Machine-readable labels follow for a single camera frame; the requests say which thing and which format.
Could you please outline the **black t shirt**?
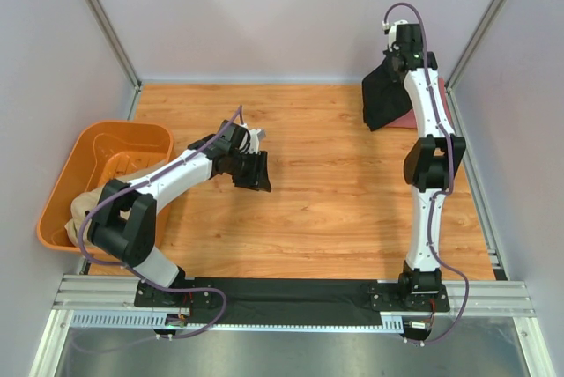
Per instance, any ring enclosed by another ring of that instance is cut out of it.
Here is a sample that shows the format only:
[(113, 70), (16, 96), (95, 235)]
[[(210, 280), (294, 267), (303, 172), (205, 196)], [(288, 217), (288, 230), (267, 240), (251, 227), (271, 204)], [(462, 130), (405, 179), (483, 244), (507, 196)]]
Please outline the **black t shirt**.
[(409, 95), (393, 80), (385, 61), (362, 79), (361, 95), (363, 122), (370, 131), (416, 128)]

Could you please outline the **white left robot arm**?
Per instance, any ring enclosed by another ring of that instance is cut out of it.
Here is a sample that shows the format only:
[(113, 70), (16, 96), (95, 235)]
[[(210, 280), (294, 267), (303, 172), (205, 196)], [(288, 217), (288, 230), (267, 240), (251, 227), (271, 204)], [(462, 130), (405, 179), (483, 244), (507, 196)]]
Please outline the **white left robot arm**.
[(109, 181), (85, 218), (87, 240), (153, 283), (164, 307), (185, 297), (185, 273), (156, 246), (157, 217), (177, 197), (222, 174), (236, 188), (271, 191), (268, 152), (260, 148), (265, 130), (224, 121), (217, 133), (190, 144), (176, 159), (146, 176)]

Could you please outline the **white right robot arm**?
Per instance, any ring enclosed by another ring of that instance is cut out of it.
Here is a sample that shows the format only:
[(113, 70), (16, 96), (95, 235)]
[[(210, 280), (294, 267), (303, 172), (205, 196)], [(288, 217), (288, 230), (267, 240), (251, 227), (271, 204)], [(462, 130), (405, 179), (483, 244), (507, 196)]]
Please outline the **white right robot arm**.
[(404, 160), (404, 180), (412, 188), (412, 240), (397, 282), (398, 302), (417, 309), (442, 296), (439, 245), (445, 198), (466, 150), (442, 101), (434, 54), (427, 51), (421, 25), (399, 20), (383, 25), (388, 37), (384, 65), (409, 96), (418, 139)]

